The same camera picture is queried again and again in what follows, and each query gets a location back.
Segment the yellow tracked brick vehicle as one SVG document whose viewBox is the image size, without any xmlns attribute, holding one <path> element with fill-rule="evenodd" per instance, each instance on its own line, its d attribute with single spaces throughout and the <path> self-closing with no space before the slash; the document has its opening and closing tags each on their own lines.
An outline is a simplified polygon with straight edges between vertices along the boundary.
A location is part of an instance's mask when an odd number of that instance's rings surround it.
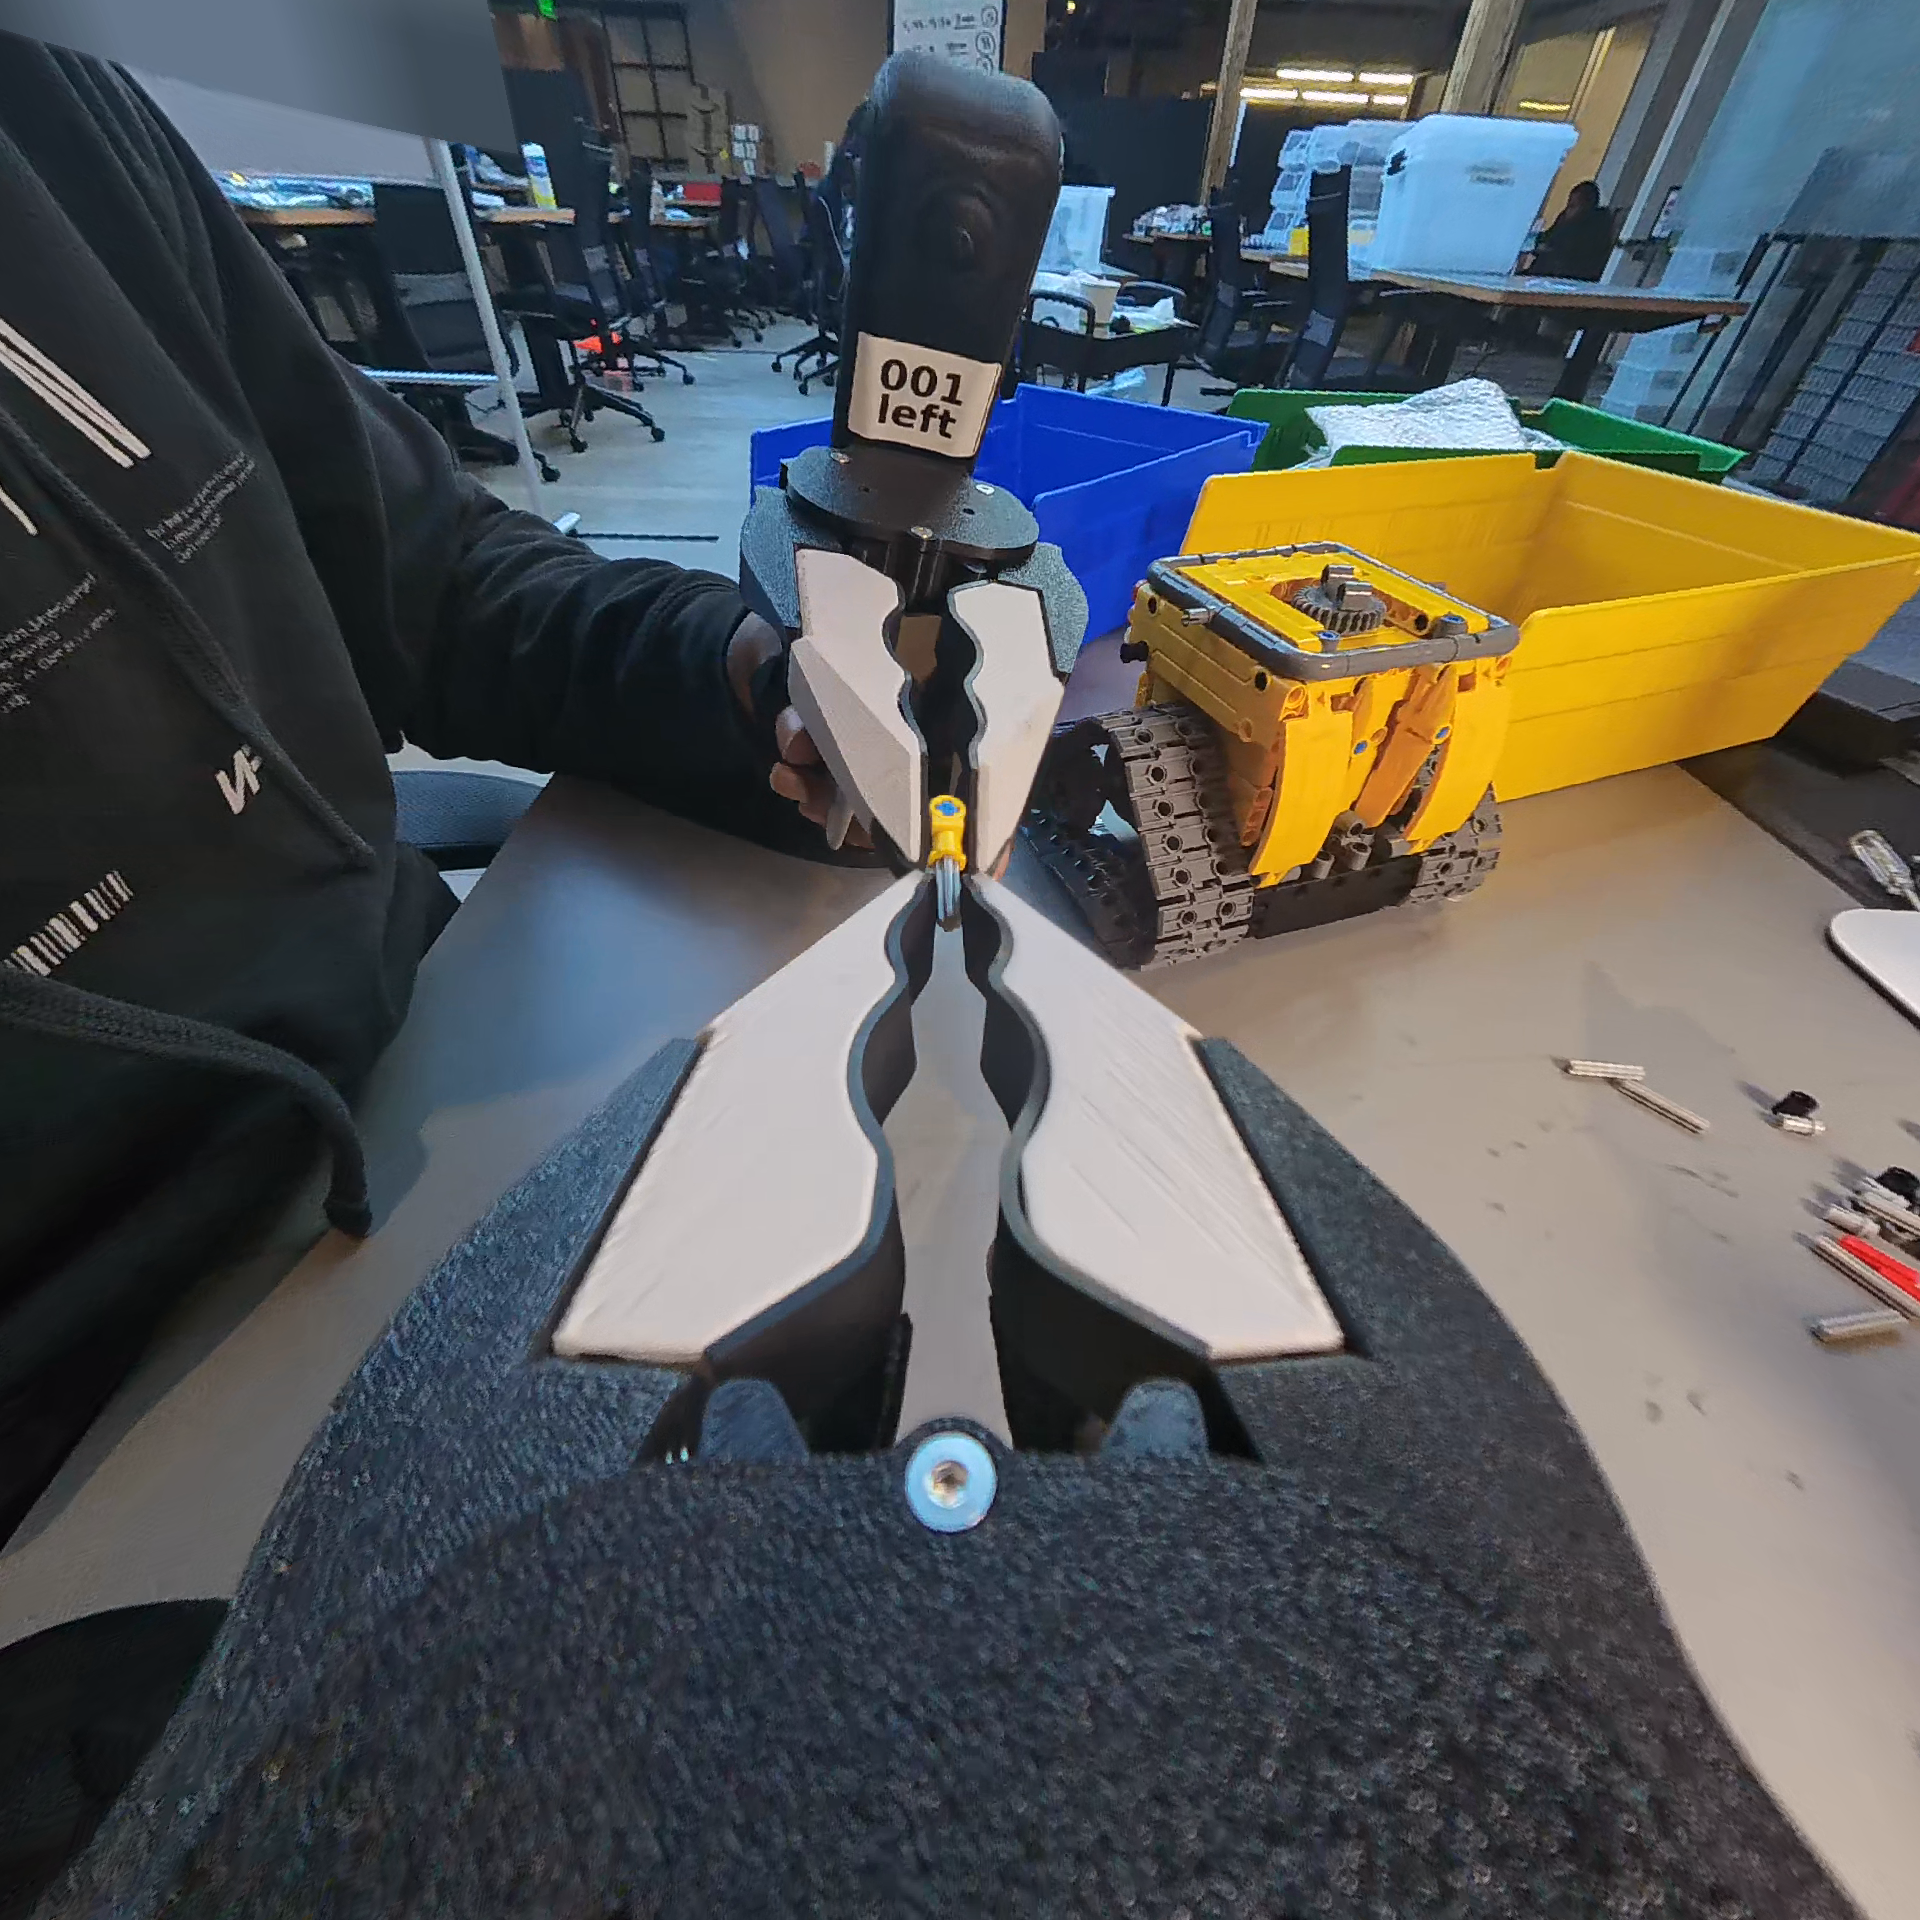
<svg viewBox="0 0 1920 1920">
<path fill-rule="evenodd" d="M 1474 894 L 1519 632 L 1343 544 L 1156 562 L 1024 840 L 1122 970 Z"/>
</svg>

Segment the white round stand base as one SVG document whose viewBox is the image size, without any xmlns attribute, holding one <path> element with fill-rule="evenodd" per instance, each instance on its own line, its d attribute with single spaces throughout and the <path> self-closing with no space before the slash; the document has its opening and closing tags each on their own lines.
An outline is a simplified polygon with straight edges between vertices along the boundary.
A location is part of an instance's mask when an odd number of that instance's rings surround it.
<svg viewBox="0 0 1920 1920">
<path fill-rule="evenodd" d="M 1827 927 L 1829 947 L 1837 959 L 1896 1007 L 1912 1025 L 1920 1019 L 1918 996 L 1920 920 L 1912 907 L 1846 907 Z"/>
</svg>

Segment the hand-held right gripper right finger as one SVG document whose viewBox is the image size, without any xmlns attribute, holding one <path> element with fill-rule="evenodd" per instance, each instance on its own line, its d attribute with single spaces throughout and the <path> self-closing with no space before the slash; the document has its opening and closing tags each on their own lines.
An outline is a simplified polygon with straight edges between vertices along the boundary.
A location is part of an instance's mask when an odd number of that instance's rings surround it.
<svg viewBox="0 0 1920 1920">
<path fill-rule="evenodd" d="M 1000 1215 L 1040 1274 L 1200 1361 L 1336 1353 L 1197 1032 L 996 880 L 976 882 L 976 986 Z"/>
</svg>

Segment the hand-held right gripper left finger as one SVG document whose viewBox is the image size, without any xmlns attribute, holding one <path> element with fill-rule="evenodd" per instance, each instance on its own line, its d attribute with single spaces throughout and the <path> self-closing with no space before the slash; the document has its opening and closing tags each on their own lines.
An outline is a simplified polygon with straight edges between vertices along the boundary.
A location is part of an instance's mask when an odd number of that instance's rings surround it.
<svg viewBox="0 0 1920 1920">
<path fill-rule="evenodd" d="M 898 1310 L 883 1120 L 911 1076 L 926 880 L 708 1023 L 558 1322 L 558 1355 L 831 1377 Z"/>
</svg>

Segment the long background table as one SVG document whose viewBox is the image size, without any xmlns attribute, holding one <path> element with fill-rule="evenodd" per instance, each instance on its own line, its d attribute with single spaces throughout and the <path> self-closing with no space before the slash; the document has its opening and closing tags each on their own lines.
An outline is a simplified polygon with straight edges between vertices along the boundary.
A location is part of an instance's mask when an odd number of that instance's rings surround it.
<svg viewBox="0 0 1920 1920">
<path fill-rule="evenodd" d="M 1402 320 L 1412 329 L 1408 361 L 1397 369 L 1412 391 L 1426 391 L 1452 377 L 1463 340 L 1490 327 L 1503 314 L 1550 314 L 1575 327 L 1575 339 L 1552 390 L 1555 399 L 1581 403 L 1592 384 L 1605 348 L 1615 336 L 1642 336 L 1693 322 L 1719 331 L 1751 312 L 1740 296 L 1687 296 L 1669 287 L 1614 287 L 1583 279 L 1523 275 L 1426 275 L 1372 273 L 1357 279 L 1357 300 L 1405 296 Z"/>
</svg>

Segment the pile of small brick parts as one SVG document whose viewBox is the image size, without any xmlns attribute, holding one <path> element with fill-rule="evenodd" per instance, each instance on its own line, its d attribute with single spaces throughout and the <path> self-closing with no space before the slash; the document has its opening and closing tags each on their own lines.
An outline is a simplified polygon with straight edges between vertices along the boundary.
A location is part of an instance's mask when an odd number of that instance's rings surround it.
<svg viewBox="0 0 1920 1920">
<path fill-rule="evenodd" d="M 1810 1252 L 1866 1296 L 1866 1305 L 1808 1322 L 1821 1348 L 1856 1348 L 1918 1331 L 1918 1172 L 1861 1172 L 1816 1208 Z"/>
</svg>

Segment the black office chair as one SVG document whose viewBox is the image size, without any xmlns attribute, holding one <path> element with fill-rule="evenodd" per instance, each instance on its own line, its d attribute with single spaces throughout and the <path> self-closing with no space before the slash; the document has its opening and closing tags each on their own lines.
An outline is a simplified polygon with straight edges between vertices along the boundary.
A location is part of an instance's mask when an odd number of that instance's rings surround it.
<svg viewBox="0 0 1920 1920">
<path fill-rule="evenodd" d="M 608 234 L 608 191 L 596 185 L 567 220 L 556 210 L 500 210 L 484 220 L 500 254 L 507 288 L 499 298 L 519 324 L 534 372 L 536 411 L 554 415 L 567 446 L 588 448 L 596 415 L 616 415 L 645 428 L 653 443 L 666 431 L 614 375 L 630 375 L 645 354 L 632 315 L 629 278 L 619 271 Z"/>
<path fill-rule="evenodd" d="M 812 387 L 831 390 L 842 369 L 844 314 L 848 291 L 848 246 L 838 202 L 819 185 L 804 193 L 804 238 L 799 243 L 799 294 L 804 296 L 806 320 L 814 334 L 804 346 L 784 350 L 774 359 L 774 372 L 791 361 L 799 396 Z"/>
</svg>

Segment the yellow plastic bin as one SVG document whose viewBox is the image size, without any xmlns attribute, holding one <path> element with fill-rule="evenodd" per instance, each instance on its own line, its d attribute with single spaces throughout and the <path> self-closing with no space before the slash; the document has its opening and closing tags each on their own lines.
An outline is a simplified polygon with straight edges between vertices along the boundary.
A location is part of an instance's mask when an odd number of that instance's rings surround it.
<svg viewBox="0 0 1920 1920">
<path fill-rule="evenodd" d="M 1501 803 L 1775 736 L 1918 578 L 1915 536 L 1587 454 L 1228 473 L 1186 534 L 1306 543 L 1519 632 Z"/>
</svg>

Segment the grey desk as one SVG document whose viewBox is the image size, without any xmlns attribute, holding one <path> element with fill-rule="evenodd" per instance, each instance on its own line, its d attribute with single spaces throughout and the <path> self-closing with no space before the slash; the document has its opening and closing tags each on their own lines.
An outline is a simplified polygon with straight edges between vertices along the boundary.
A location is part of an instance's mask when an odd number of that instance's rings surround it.
<svg viewBox="0 0 1920 1920">
<path fill-rule="evenodd" d="M 303 1203 L 207 1279 L 23 1522 L 4 1641 L 229 1595 L 397 1303 L 662 1042 L 879 873 L 563 782 L 423 962 L 367 1086 L 366 1241 Z M 1679 771 L 1512 806 L 1470 900 L 1248 945 L 1144 988 L 1229 1040 L 1474 1274 L 1587 1433 L 1678 1638 L 1859 1906 L 1915 1915 L 1915 1334 L 1821 1348 L 1863 1294 L 1823 1194 L 1915 1167 L 1915 1030 L 1827 943 L 1840 889 Z M 1643 1066 L 1690 1136 L 1557 1062 Z"/>
</svg>

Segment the white plastic bag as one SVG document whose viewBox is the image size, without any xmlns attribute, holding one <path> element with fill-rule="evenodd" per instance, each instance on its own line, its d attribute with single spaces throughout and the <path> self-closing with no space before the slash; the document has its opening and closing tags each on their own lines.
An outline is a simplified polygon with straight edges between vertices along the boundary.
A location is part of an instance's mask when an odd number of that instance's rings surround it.
<svg viewBox="0 0 1920 1920">
<path fill-rule="evenodd" d="M 1306 466 L 1446 459 L 1478 454 L 1557 457 L 1565 448 L 1563 442 L 1523 423 L 1511 399 L 1484 377 L 1375 403 L 1336 396 L 1306 409 L 1306 418 L 1319 436 Z"/>
</svg>

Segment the person's left hand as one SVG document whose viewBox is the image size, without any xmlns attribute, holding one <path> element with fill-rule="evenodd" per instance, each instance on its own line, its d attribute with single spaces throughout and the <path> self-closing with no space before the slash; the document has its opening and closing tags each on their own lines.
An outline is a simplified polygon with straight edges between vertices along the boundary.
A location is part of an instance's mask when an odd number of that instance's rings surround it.
<svg viewBox="0 0 1920 1920">
<path fill-rule="evenodd" d="M 752 745 L 767 750 L 767 787 L 799 817 L 820 827 L 827 847 L 838 790 L 788 696 L 791 640 L 779 627 L 748 614 L 726 640 L 726 684 L 748 726 Z"/>
</svg>

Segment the green plastic bin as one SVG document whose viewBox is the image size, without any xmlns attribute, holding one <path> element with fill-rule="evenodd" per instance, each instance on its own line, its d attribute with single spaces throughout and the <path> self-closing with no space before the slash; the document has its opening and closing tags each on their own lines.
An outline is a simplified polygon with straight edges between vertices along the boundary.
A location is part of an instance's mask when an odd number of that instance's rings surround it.
<svg viewBox="0 0 1920 1920">
<path fill-rule="evenodd" d="M 1336 400 L 1336 396 L 1359 396 L 1359 403 L 1402 399 L 1399 393 L 1386 391 L 1244 390 L 1229 400 L 1226 416 L 1242 423 L 1262 425 L 1264 435 L 1260 448 L 1254 450 L 1256 472 L 1307 468 L 1306 457 L 1319 446 L 1319 436 L 1316 432 L 1311 432 L 1311 425 L 1306 418 L 1306 409 L 1315 407 L 1316 403 Z M 1530 454 L 1535 466 L 1543 468 L 1557 465 L 1565 454 L 1578 450 L 1658 473 L 1678 473 L 1684 479 L 1695 479 L 1717 486 L 1744 459 L 1744 454 L 1740 448 L 1728 448 L 1717 442 L 1679 435 L 1655 423 L 1612 416 L 1598 407 L 1589 407 L 1575 400 L 1548 400 L 1539 409 L 1523 409 L 1516 406 L 1516 409 L 1519 411 L 1525 425 L 1533 425 L 1565 443 L 1565 448 L 1557 457 Z"/>
</svg>

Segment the blue plastic bin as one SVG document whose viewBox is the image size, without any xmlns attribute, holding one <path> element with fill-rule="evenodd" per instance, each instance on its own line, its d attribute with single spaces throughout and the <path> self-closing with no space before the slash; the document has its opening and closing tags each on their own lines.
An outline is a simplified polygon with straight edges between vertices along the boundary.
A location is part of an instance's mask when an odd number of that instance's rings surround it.
<svg viewBox="0 0 1920 1920">
<path fill-rule="evenodd" d="M 752 440 L 738 585 L 784 638 L 835 663 L 864 632 L 940 619 L 941 662 L 1044 665 L 1071 632 L 1117 628 L 1133 590 L 1184 554 L 1202 486 L 1246 473 L 1254 435 L 1221 416 L 1068 391 L 995 399 L 995 367 L 861 340 L 851 400 L 819 440 Z"/>
</svg>

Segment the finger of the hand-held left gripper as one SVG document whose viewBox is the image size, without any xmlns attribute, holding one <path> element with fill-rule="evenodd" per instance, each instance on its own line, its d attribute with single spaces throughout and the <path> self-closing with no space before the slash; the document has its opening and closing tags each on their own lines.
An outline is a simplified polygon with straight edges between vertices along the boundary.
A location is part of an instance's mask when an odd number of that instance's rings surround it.
<svg viewBox="0 0 1920 1920">
<path fill-rule="evenodd" d="M 893 655 L 902 594 L 867 562 L 822 550 L 796 554 L 799 635 L 788 652 L 788 703 L 835 782 L 827 843 L 852 824 L 908 870 L 928 856 L 926 742 L 910 712 L 910 674 Z"/>
<path fill-rule="evenodd" d="M 991 873 L 1012 843 L 1061 710 L 1043 593 L 968 583 L 951 593 L 964 638 L 959 719 L 966 723 L 962 790 L 966 863 Z"/>
</svg>

